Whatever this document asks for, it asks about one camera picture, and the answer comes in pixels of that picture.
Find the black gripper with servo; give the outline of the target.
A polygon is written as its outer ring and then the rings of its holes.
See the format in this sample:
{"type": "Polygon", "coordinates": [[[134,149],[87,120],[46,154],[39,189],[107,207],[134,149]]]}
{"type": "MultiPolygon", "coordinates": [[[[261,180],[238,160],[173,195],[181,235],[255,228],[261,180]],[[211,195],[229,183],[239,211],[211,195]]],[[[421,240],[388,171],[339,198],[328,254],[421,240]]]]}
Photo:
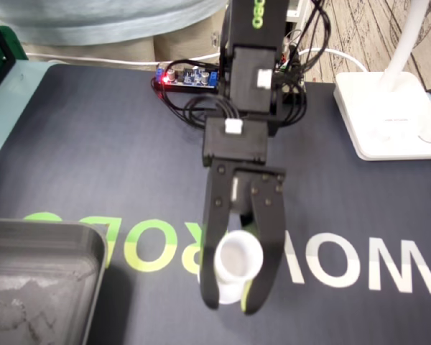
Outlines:
{"type": "Polygon", "coordinates": [[[230,212],[249,215],[263,251],[259,273],[244,288],[241,309],[253,315],[261,309],[273,287],[285,242],[283,182],[286,170],[252,162],[214,159],[210,164],[200,243],[200,293],[206,306],[219,306],[215,274],[216,248],[223,238],[230,212]]]}

